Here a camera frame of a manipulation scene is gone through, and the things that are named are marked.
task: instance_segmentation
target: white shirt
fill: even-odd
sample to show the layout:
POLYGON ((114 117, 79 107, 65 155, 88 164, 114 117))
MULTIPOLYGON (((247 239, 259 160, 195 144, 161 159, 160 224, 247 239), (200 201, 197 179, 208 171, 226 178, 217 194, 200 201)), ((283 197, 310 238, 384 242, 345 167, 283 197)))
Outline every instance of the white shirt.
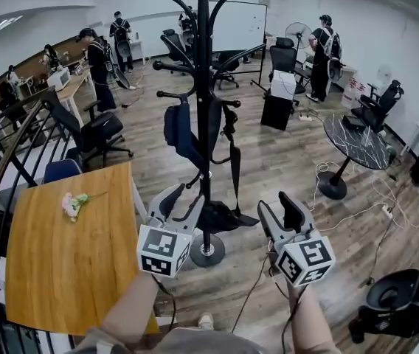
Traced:
POLYGON ((10 76, 7 76, 8 83, 16 85, 19 84, 19 77, 15 72, 11 72, 10 76))

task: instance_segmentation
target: shoe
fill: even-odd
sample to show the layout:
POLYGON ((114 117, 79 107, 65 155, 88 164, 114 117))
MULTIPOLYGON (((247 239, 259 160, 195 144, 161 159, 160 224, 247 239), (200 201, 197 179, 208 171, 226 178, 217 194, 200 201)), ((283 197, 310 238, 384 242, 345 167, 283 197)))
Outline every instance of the shoe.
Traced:
POLYGON ((307 93, 306 94, 306 97, 309 98, 314 103, 318 103, 319 102, 319 98, 318 97, 313 97, 311 93, 307 93))
POLYGON ((198 328, 202 330, 214 330, 214 325, 215 321, 212 318, 212 314, 209 312, 203 312, 198 320, 198 328))

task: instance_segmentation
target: black coat rack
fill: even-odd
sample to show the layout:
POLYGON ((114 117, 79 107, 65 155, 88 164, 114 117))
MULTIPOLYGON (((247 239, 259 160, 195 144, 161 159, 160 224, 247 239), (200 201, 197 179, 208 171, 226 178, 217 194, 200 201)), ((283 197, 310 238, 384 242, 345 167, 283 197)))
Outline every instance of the black coat rack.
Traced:
MULTIPOLYGON (((212 160, 212 150, 210 145, 210 130, 216 129, 219 131, 219 127, 211 128, 210 119, 211 114, 214 114, 214 109, 211 111, 212 103, 218 102, 221 105, 239 107, 240 101, 224 101, 215 96, 214 87, 219 75, 227 69, 228 65, 235 60, 241 59, 246 55, 252 54, 265 47, 265 44, 261 44, 253 49, 248 49, 241 52, 234 57, 230 58, 225 62, 221 68, 213 75, 210 67, 212 66, 212 34, 215 26, 215 19, 218 15, 219 10, 223 4, 228 0, 220 0, 210 15, 209 0, 198 0, 198 24, 195 20, 195 16, 192 10, 182 0, 172 0, 177 3, 187 14, 192 24, 192 32, 194 40, 193 44, 193 64, 190 59, 175 45, 173 45, 163 35, 161 39, 172 46, 180 55, 184 58, 185 66, 177 66, 173 64, 166 64, 157 60, 154 62, 153 67, 156 70, 166 69, 170 71, 186 72, 191 74, 194 79, 193 87, 186 94, 172 94, 164 91, 158 91, 157 97, 170 97, 182 100, 196 92, 197 96, 197 114, 198 114, 198 143, 199 152, 203 157, 204 163, 207 165, 207 171, 201 172, 200 176, 200 193, 204 195, 207 201, 211 200, 211 180, 210 180, 210 161, 212 160)), ((225 159, 222 162, 214 162, 216 164, 222 164, 229 161, 225 159)), ((199 266, 208 267, 213 266, 222 261, 225 254, 224 244, 216 236, 211 238, 211 234, 208 232, 203 233, 203 237, 196 238, 192 247, 192 253, 190 254, 192 260, 199 266), (198 254, 201 257, 195 256, 194 248, 198 248, 198 254)))

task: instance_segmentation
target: laminate floor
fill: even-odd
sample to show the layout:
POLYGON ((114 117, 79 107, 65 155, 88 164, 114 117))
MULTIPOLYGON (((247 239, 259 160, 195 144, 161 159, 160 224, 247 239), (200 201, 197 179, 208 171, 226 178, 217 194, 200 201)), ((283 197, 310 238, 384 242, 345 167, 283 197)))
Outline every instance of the laminate floor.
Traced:
MULTIPOLYGON (((128 109, 118 108, 117 116, 122 120, 125 145, 135 152, 133 174, 136 185, 147 204, 153 196, 171 185, 188 182, 196 174, 189 161, 176 154, 166 145, 163 126, 166 107, 176 100, 159 99, 158 90, 181 93, 190 89, 193 79, 190 76, 171 74, 153 70, 152 62, 146 67, 135 63, 130 76, 132 83, 139 79, 140 89, 125 91, 114 88, 117 103, 129 103, 128 109)), ((239 70, 257 70, 259 60, 251 65, 241 65, 239 70)), ((263 85, 268 86, 270 60, 264 66, 263 85)), ((238 99, 242 106, 237 109, 239 121, 236 123, 235 142, 242 151, 240 177, 240 208, 248 215, 257 217, 257 202, 263 199, 269 203, 278 216, 283 216, 277 194, 283 190, 298 198, 311 208, 314 203, 316 185, 315 167, 322 162, 330 163, 336 170, 345 157, 332 145, 325 134, 322 123, 299 121, 290 118, 286 131, 260 125, 263 110, 263 90, 250 86, 252 78, 258 74, 242 74, 236 78, 240 88, 224 83, 223 90, 217 91, 227 99, 238 99)), ((90 102, 88 86, 83 86, 76 97, 77 104, 84 106, 90 102)), ((319 118, 329 114, 343 114, 341 94, 332 91, 323 104, 313 104, 304 96, 299 96, 297 111, 314 109, 319 118)), ((192 126, 196 130, 195 97, 190 98, 192 126)), ((401 145, 392 137, 389 142, 399 150, 401 145)), ((214 152, 215 159, 229 155, 228 141, 220 137, 214 152)), ((109 164, 127 161, 122 154, 110 154, 109 164)), ((378 252, 373 276, 376 279, 404 268, 419 268, 419 188, 413 187, 409 178, 409 168, 413 158, 406 154, 401 163, 396 162, 387 170, 398 177, 393 181, 384 171, 372 171, 350 164, 346 169, 352 174, 344 174, 347 183, 347 197, 343 201, 332 201, 320 192, 316 193, 316 206, 313 216, 318 229, 329 229, 357 212, 368 209, 373 204, 386 201, 375 187, 384 195, 391 196, 389 190, 376 178, 381 178, 394 193, 401 190, 399 205, 411 224, 404 222, 398 207, 394 211, 395 220, 402 228, 393 225, 378 252)), ((213 165, 212 199, 224 201, 235 207, 235 196, 229 164, 213 165)), ((183 215, 188 204, 197 196, 198 188, 186 191, 176 207, 176 214, 183 215)), ((325 312, 333 337, 343 353, 407 353, 415 346, 416 339, 399 339, 390 336, 366 335, 365 342, 354 345, 350 340, 347 324, 356 315, 357 308, 365 301, 369 287, 364 284, 373 266, 375 249, 388 225, 381 206, 369 212, 340 223, 335 229, 324 232, 336 253, 336 267, 314 288, 325 312)), ((233 232, 218 235, 226 246, 226 256, 222 263, 213 268, 198 268, 189 259, 174 280, 166 282, 175 294, 177 319, 183 325, 194 325, 199 315, 208 310, 215 318, 215 328, 230 331, 240 307, 257 279, 266 256, 267 239, 260 224, 252 228, 239 228, 233 232)), ((287 301, 279 293, 268 275, 268 264, 244 309, 235 334, 251 339, 266 347, 270 353, 281 353, 280 334, 289 316, 287 301)), ((168 298, 159 297, 158 308, 166 314, 171 313, 168 298)))

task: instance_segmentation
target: whiteboard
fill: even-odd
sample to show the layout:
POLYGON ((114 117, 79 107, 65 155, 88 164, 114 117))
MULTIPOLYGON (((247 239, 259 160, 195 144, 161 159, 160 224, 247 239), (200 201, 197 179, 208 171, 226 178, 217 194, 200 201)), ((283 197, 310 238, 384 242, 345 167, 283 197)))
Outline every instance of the whiteboard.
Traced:
MULTIPOLYGON (((217 1, 209 2, 212 12, 217 1)), ((228 1, 216 16, 213 31, 213 52, 248 50, 263 44, 266 31, 267 6, 228 1)))

